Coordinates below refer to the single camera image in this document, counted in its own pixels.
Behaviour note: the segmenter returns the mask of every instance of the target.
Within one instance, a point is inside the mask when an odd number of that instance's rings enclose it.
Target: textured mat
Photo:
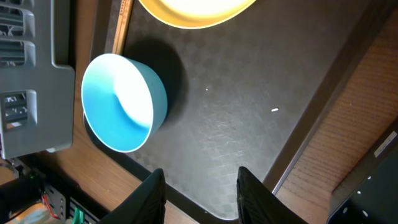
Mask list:
[[[258,179],[305,112],[367,1],[256,1],[214,27],[168,26],[134,1],[124,55],[158,73],[165,124],[128,156],[211,214],[236,219],[238,167]]]

